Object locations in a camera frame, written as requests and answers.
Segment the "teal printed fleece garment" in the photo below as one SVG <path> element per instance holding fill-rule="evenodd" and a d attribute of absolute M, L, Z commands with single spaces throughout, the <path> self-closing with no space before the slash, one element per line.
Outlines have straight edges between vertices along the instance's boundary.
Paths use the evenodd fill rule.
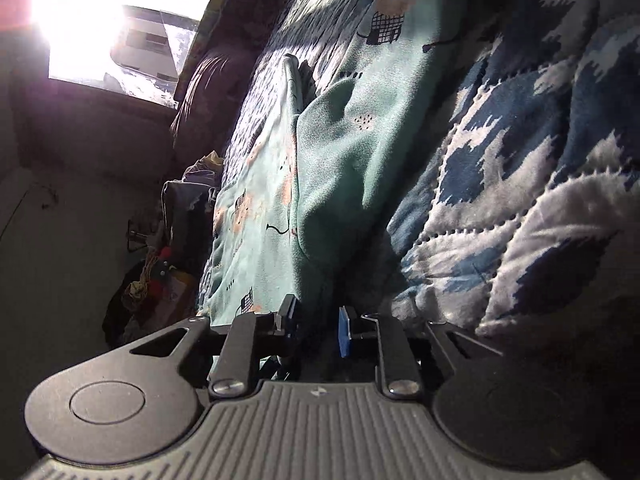
<path fill-rule="evenodd" d="M 303 98 L 297 58 L 236 179 L 219 193 L 198 293 L 213 325 L 295 297 L 312 320 L 404 172 L 469 0 L 373 0 L 331 82 Z"/>

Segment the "dark bag with clothes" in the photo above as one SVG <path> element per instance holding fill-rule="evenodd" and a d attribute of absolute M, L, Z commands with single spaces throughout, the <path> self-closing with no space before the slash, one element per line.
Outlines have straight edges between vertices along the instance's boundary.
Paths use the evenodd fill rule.
<path fill-rule="evenodd" d="M 216 151 L 186 168 L 180 179 L 166 181 L 160 193 L 164 237 L 171 255 L 198 259 L 209 248 L 213 208 L 224 170 Z"/>

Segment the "clutter pile beside bed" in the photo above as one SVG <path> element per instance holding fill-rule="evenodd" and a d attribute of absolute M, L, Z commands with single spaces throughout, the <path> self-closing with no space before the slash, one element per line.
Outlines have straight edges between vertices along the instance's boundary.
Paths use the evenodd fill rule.
<path fill-rule="evenodd" d="M 198 250 L 193 230 L 184 221 L 158 222 L 142 229 L 130 220 L 127 250 L 145 252 L 126 272 L 107 304 L 102 333 L 108 348 L 128 344 L 194 315 L 198 284 Z"/>

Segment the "blue white patterned quilt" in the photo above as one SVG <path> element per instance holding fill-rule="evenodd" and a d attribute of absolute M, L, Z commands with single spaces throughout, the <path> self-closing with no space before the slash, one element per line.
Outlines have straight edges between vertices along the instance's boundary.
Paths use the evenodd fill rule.
<path fill-rule="evenodd" d="M 318 96 L 372 1 L 319 18 L 326 56 L 286 54 L 280 92 L 292 55 Z M 469 0 L 400 180 L 304 320 L 348 304 L 536 346 L 638 303 L 639 0 Z"/>

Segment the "purple folded duvet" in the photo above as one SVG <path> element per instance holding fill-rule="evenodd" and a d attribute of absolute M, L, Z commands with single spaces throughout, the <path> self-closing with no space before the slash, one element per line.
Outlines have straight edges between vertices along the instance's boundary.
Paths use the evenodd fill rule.
<path fill-rule="evenodd" d="M 203 56 L 171 124 L 172 161 L 186 168 L 215 151 L 224 152 L 239 114 L 257 53 L 237 44 Z"/>

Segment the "colourful alphabet foam mat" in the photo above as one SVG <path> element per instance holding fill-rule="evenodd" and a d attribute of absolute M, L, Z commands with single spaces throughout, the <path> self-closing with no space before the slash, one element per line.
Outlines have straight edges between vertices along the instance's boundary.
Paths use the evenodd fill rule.
<path fill-rule="evenodd" d="M 227 3 L 228 0 L 209 0 L 207 3 L 176 84 L 174 92 L 176 102 L 182 102 L 186 96 L 186 88 L 188 88 L 201 57 L 207 50 L 209 39 L 212 38 L 212 33 L 220 21 L 222 11 Z"/>

